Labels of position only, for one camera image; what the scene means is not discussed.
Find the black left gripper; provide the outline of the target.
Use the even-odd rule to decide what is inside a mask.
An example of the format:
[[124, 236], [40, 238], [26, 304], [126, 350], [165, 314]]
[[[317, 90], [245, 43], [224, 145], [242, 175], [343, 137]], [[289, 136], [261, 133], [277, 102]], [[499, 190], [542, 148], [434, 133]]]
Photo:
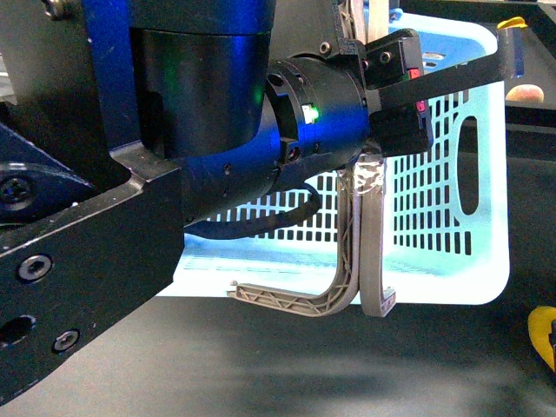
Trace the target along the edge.
[[320, 154], [390, 157], [429, 149], [427, 99], [523, 76], [523, 31], [498, 30], [495, 53], [424, 76], [415, 30], [368, 44], [342, 29], [327, 31], [319, 46]]

